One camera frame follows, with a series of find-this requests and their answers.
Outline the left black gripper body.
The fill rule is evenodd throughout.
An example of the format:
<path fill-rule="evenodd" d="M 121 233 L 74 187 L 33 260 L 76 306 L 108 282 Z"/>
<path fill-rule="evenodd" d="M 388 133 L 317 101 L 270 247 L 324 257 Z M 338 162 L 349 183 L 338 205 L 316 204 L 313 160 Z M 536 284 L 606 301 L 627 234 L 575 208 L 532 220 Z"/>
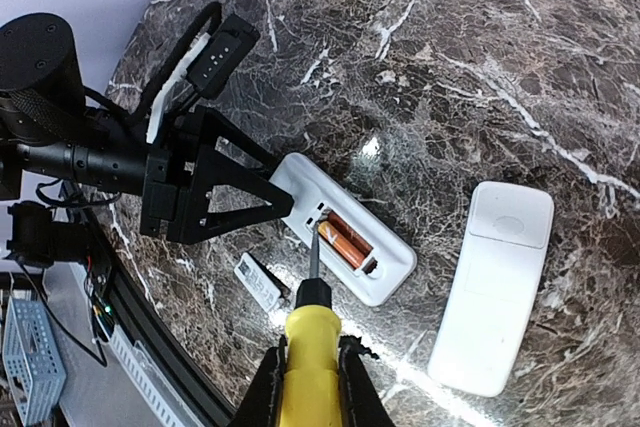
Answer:
<path fill-rule="evenodd" d="M 151 144 L 144 175 L 140 232 L 172 242 L 209 238 L 206 169 L 210 146 L 202 140 L 205 108 L 162 125 Z"/>

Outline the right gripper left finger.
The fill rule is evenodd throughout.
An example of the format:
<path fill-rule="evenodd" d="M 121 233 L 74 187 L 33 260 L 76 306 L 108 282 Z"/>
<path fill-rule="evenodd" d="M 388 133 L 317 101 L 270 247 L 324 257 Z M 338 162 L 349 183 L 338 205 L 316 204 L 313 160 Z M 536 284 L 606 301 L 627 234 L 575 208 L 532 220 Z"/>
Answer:
<path fill-rule="evenodd" d="M 276 346 L 266 350 L 249 388 L 236 410 L 229 427 L 276 427 L 280 410 L 286 371 L 284 335 Z"/>

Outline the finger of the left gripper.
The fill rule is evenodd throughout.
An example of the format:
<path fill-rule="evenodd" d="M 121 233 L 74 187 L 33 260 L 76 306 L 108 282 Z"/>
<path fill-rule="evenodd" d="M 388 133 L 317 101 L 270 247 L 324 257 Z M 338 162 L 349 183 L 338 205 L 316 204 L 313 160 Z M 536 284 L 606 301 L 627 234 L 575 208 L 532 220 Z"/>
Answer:
<path fill-rule="evenodd" d="M 254 142 L 217 110 L 197 107 L 200 128 L 197 175 L 199 177 L 270 177 L 278 164 L 278 158 Z M 219 139 L 227 140 L 249 159 L 253 166 L 244 166 L 220 152 Z"/>
<path fill-rule="evenodd" d="M 293 198 L 216 148 L 199 148 L 191 180 L 180 190 L 167 239 L 192 245 L 237 229 L 284 218 Z"/>

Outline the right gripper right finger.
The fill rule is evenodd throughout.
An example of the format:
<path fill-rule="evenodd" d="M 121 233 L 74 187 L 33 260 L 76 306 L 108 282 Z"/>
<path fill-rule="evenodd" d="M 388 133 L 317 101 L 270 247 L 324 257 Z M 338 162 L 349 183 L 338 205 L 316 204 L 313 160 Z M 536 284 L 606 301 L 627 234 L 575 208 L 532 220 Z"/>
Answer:
<path fill-rule="evenodd" d="M 379 356 L 361 338 L 343 335 L 338 343 L 338 374 L 341 416 L 348 427 L 394 427 L 366 370 L 363 356 Z"/>

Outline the yellow handled screwdriver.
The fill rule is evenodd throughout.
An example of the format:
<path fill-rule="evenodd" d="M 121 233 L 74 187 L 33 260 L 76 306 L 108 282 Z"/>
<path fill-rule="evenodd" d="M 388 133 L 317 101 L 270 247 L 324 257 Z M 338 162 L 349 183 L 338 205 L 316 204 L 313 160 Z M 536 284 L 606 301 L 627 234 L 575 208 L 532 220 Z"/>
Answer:
<path fill-rule="evenodd" d="M 320 277 L 320 235 L 313 229 L 309 273 L 300 283 L 285 323 L 287 339 L 279 424 L 340 426 L 338 374 L 341 320 L 332 309 L 331 287 Z"/>

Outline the white remote with display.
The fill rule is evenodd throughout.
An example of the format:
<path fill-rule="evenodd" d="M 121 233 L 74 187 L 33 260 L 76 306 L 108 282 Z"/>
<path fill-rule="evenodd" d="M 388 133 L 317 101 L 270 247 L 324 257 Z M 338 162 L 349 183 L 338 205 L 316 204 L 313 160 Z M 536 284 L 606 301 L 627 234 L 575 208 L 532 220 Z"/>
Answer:
<path fill-rule="evenodd" d="M 270 182 L 293 198 L 285 225 L 307 246 L 319 235 L 319 260 L 362 303 L 385 303 L 417 265 L 404 240 L 308 157 L 287 155 Z"/>

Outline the white battery compartment cover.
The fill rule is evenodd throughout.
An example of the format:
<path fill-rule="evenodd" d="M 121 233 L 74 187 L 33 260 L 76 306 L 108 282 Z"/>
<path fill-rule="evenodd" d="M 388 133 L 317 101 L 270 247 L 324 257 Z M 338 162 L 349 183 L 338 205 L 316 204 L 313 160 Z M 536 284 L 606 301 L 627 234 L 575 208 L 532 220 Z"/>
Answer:
<path fill-rule="evenodd" d="M 241 255 L 234 267 L 234 274 L 264 312 L 269 313 L 281 305 L 280 288 L 250 253 Z"/>

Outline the orange AAA battery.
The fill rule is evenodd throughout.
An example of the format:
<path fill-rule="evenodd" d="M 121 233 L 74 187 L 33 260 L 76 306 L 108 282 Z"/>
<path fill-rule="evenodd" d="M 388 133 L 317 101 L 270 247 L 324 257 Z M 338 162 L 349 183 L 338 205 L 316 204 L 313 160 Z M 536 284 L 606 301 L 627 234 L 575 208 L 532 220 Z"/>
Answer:
<path fill-rule="evenodd" d="M 373 247 L 342 217 L 331 211 L 318 225 L 319 235 L 353 270 L 363 268 Z"/>

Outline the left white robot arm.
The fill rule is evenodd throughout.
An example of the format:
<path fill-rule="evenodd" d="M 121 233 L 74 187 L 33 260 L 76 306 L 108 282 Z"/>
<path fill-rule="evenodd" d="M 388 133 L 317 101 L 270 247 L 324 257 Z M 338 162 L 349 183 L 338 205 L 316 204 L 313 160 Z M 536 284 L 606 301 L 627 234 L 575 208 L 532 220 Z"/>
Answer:
<path fill-rule="evenodd" d="M 142 200 L 140 231 L 195 244 L 288 216 L 269 178 L 277 160 L 210 107 L 259 40 L 208 4 L 145 87 L 133 112 L 86 88 L 73 31 L 32 13 L 1 29 L 1 197 L 24 172 Z"/>

